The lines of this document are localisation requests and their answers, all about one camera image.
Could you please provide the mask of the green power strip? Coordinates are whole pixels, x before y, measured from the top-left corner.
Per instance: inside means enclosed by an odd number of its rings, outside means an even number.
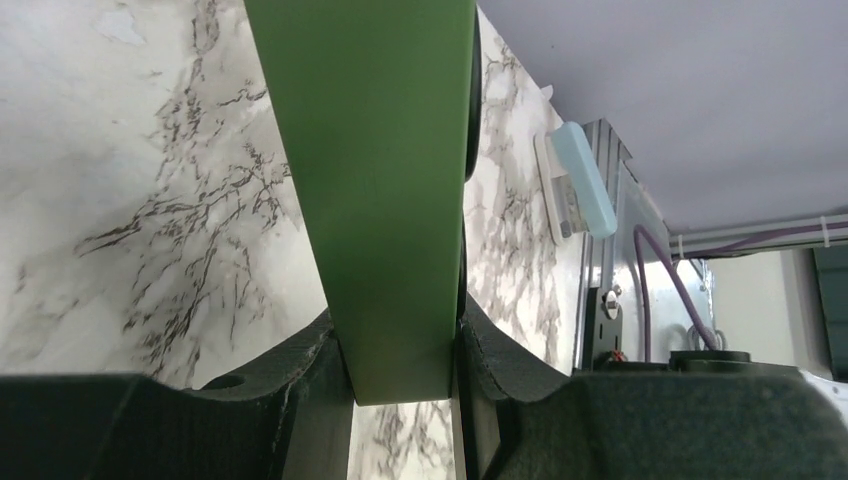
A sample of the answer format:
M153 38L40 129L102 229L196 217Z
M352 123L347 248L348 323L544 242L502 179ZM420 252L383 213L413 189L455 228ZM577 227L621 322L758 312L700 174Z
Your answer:
M356 400L447 398L475 3L246 10Z

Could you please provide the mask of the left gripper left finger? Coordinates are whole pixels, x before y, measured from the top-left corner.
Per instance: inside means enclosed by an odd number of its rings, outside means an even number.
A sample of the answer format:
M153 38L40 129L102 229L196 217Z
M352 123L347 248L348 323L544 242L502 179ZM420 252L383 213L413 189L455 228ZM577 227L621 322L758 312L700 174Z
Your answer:
M353 392L330 318L199 389L5 376L5 479L343 479Z

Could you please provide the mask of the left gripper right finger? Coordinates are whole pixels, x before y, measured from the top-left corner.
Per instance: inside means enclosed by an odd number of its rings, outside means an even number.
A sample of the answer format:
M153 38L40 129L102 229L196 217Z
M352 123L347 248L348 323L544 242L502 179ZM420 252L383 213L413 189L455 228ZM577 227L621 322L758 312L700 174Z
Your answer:
M843 479L847 428L793 367L676 352L565 375L467 299L453 391L460 479Z

